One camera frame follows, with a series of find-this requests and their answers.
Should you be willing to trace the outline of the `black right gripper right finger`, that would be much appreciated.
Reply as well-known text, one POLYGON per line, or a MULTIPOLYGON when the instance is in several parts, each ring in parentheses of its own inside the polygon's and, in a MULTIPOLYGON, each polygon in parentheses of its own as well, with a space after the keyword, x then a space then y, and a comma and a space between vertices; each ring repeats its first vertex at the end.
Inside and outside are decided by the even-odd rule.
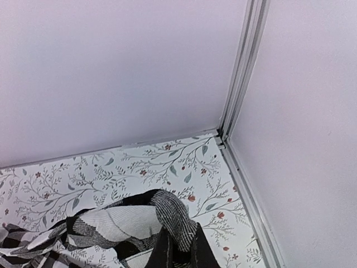
POLYGON ((220 268, 200 223, 197 224, 196 235, 191 245, 191 267, 220 268))

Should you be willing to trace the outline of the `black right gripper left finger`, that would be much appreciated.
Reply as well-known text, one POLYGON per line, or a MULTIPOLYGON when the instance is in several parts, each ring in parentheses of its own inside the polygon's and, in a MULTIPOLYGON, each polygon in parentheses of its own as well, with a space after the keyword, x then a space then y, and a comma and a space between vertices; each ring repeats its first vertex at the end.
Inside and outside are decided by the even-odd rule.
POLYGON ((161 228, 157 242, 152 250, 146 268, 170 268, 172 267, 172 243, 167 229, 161 228))

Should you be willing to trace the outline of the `black white checkered shirt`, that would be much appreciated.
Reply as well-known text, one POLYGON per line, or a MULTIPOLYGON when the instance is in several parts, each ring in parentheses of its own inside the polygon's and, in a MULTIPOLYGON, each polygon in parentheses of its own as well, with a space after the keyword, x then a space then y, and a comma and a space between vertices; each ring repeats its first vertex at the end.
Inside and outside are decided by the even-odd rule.
POLYGON ((172 243, 172 267, 191 267, 191 245, 197 222, 174 194, 162 189, 99 208, 83 209, 43 232, 31 232, 14 224, 1 227, 2 267, 75 267, 55 250, 98 246, 116 252, 122 267, 146 267, 162 227, 172 243))

